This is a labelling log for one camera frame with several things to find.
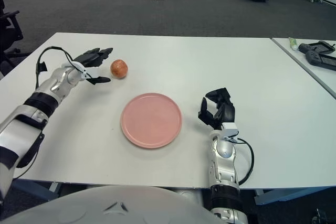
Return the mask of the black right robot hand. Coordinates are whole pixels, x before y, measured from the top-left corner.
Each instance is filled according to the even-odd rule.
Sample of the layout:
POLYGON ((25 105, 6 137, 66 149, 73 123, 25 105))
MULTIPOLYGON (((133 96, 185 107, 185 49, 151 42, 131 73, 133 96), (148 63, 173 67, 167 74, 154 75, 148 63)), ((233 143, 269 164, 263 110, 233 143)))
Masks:
POLYGON ((198 118, 206 125, 210 125, 214 130, 221 130, 223 123, 235 122, 235 107, 226 88, 220 88, 205 94, 205 97, 202 98, 198 118), (212 115, 207 110, 206 98, 216 104, 217 112, 215 115, 212 115))

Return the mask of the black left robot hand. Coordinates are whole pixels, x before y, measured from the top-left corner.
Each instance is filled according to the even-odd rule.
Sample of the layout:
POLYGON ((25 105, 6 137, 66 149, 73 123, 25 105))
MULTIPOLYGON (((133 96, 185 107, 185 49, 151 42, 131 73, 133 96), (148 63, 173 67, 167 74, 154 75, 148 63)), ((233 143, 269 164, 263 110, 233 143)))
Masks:
POLYGON ((111 79, 99 76, 99 67, 112 53, 113 48, 95 48, 76 57, 71 63, 81 72, 81 78, 91 84, 107 83, 111 79))

